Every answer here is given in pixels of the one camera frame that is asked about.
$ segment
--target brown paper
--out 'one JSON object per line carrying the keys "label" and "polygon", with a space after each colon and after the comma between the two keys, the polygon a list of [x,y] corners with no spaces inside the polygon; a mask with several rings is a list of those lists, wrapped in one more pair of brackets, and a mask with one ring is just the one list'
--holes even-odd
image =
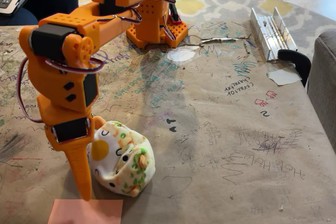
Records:
{"label": "brown paper", "polygon": [[[106,65],[93,113],[145,135],[155,155],[156,173],[137,198],[92,181],[95,198],[124,199],[122,223],[336,221],[329,140],[302,84],[278,87],[267,78],[278,66],[264,62],[246,24],[240,39],[194,48],[186,62],[168,60],[169,49],[135,49],[125,35],[95,55]],[[201,40],[218,36],[202,27]],[[24,55],[16,37],[3,28],[0,223],[46,223],[54,198],[79,194],[64,154],[18,106],[15,74]],[[36,93],[23,84],[28,113],[38,118]]]}

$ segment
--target white plush toy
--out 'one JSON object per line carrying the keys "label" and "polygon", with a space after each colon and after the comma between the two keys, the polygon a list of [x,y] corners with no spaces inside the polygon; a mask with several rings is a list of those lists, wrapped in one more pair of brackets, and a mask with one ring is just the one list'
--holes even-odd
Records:
{"label": "white plush toy", "polygon": [[135,197],[155,173],[153,149],[146,137],[117,121],[93,117],[96,132],[87,146],[91,172],[117,194]]}

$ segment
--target sticky note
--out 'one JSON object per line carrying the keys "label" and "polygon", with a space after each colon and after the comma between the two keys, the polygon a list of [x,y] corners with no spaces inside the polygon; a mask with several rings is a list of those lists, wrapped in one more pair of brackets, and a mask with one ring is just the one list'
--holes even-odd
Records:
{"label": "sticky note", "polygon": [[55,199],[48,224],[120,224],[122,199]]}

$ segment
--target orange robotic arm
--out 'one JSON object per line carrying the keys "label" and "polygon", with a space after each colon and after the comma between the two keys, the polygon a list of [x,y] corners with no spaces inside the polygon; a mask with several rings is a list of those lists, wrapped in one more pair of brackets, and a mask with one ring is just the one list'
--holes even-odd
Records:
{"label": "orange robotic arm", "polygon": [[29,118],[19,95],[22,70],[29,60],[29,79],[40,93],[41,120],[33,121],[43,122],[53,148],[65,152],[85,200],[91,198],[86,157],[86,145],[95,130],[91,106],[98,97],[97,72],[103,67],[102,61],[91,56],[126,30],[139,47],[148,43],[176,47],[187,29],[176,18],[177,13],[171,11],[174,17],[169,17],[171,3],[174,0],[92,0],[70,14],[54,14],[19,33],[20,46],[27,55],[18,73],[19,102]]}

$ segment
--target gray couch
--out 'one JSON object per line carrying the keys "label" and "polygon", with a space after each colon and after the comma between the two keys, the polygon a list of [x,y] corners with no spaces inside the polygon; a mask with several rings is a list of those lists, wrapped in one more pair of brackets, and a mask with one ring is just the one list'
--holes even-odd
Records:
{"label": "gray couch", "polygon": [[336,151],[336,31],[327,31],[315,41],[308,96]]}

